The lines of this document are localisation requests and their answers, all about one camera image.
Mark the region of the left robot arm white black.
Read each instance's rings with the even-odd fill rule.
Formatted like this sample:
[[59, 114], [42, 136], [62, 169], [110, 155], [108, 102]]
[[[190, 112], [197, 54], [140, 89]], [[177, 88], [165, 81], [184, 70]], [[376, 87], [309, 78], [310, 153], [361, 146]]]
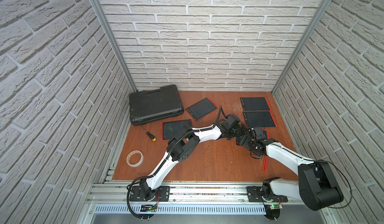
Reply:
[[189, 158], [198, 144], [233, 138], [236, 138], [237, 141], [244, 141], [249, 136], [246, 126], [236, 115], [232, 114], [222, 122], [217, 120], [208, 127], [183, 126], [174, 137], [169, 139], [167, 150], [156, 168], [148, 176], [139, 178], [142, 198], [150, 201], [173, 167]]

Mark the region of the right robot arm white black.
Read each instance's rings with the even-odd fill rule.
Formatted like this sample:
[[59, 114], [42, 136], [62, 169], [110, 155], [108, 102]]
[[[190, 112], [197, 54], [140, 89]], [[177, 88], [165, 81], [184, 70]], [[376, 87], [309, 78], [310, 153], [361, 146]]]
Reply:
[[298, 176], [297, 181], [278, 177], [265, 180], [259, 191], [265, 201], [281, 201], [283, 197], [287, 197], [302, 200], [309, 209], [317, 211], [344, 200], [343, 192], [328, 162], [302, 156], [279, 141], [268, 139], [262, 128], [247, 129], [241, 126], [235, 131], [235, 136], [237, 145], [247, 148], [252, 158], [267, 156]]

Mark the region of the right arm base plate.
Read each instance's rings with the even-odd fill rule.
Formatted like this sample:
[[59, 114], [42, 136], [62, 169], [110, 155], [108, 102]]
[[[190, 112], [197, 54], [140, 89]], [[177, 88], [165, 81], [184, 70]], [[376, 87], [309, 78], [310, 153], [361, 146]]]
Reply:
[[286, 203], [288, 198], [286, 196], [275, 195], [268, 185], [250, 186], [247, 187], [247, 194], [250, 203], [264, 202], [264, 203]]

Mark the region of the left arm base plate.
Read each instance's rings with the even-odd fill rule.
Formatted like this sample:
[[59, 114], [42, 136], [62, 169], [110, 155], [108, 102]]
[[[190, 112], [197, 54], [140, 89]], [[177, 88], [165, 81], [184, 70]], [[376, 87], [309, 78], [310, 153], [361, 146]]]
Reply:
[[130, 202], [167, 202], [170, 196], [170, 186], [160, 186], [156, 190], [142, 189], [133, 186], [129, 195]]

